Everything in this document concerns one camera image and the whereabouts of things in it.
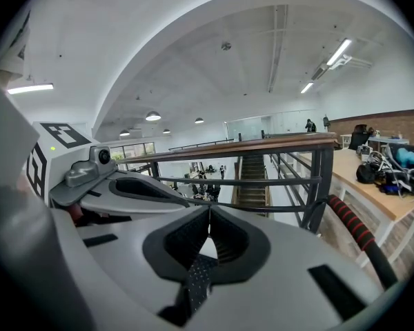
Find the wooden floor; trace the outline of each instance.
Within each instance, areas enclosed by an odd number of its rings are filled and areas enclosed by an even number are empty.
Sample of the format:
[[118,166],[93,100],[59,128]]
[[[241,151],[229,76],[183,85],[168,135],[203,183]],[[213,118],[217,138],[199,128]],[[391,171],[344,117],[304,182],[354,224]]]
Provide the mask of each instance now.
[[[330,190],[331,194],[338,195],[339,191],[340,188],[332,185]],[[379,223],[378,220],[367,208],[359,203],[359,201],[354,199],[349,193],[346,193],[344,201],[348,207],[359,216],[371,232],[374,232],[377,229]],[[382,251],[387,257],[391,256],[393,251],[399,245],[399,242],[403,239],[412,220],[414,220],[414,212],[394,226],[392,232],[382,245]],[[326,207],[324,218],[319,227],[319,232],[322,234],[323,240],[339,250],[342,254],[345,254],[352,259],[356,259],[360,254],[360,249],[354,242],[354,239],[337,218],[336,214],[328,206]],[[414,271],[414,235],[400,256],[393,262],[392,266],[399,280],[405,280],[411,276]],[[377,275],[369,262],[364,269],[378,284],[380,284]]]

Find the brick wall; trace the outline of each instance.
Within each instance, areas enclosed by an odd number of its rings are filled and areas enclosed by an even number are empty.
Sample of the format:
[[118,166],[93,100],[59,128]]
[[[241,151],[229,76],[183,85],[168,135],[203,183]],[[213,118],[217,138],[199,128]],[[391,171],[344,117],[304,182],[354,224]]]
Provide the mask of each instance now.
[[400,131],[404,139],[408,139],[409,143],[414,145],[414,110],[331,120],[330,131],[337,133],[338,140],[342,143],[340,135],[351,134],[357,124],[366,124],[367,129],[372,126],[380,130],[381,136],[397,136]]

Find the camera lens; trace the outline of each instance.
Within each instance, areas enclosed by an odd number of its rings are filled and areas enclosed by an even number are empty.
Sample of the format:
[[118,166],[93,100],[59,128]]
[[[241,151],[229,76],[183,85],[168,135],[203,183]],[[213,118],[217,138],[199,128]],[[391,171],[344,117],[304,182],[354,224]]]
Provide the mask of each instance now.
[[98,159],[102,164],[107,164],[110,161],[110,153],[107,150],[102,150],[99,155]]

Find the fluorescent tube light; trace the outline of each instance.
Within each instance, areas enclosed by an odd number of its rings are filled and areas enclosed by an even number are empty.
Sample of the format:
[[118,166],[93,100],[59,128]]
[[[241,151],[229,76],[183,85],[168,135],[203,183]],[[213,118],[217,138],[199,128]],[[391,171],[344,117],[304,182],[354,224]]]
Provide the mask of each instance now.
[[301,91],[301,93],[305,93],[306,91],[308,91],[308,89],[309,89],[312,85],[314,85],[314,83],[313,83],[313,82],[308,82],[308,85],[306,85],[306,86],[304,87],[304,89]]
[[351,44],[350,39],[345,39],[342,44],[340,45],[339,49],[336,50],[336,52],[333,54],[330,60],[326,63],[328,66],[332,66],[334,62],[337,60],[338,57],[347,49],[347,47]]
[[11,88],[8,90],[9,94],[17,94],[17,93],[24,93],[24,92],[32,92],[32,91],[42,91],[42,90],[53,90],[54,85],[51,83],[46,83],[44,85],[32,85],[32,86],[24,86],[24,87],[17,87]]

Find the smoke detector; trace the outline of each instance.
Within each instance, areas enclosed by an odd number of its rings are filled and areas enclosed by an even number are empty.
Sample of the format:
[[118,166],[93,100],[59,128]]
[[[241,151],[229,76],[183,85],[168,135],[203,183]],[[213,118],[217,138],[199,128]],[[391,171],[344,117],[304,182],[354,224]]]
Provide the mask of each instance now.
[[221,49],[222,50],[229,50],[231,47],[232,47],[232,45],[229,42],[225,41],[225,42],[222,43]]

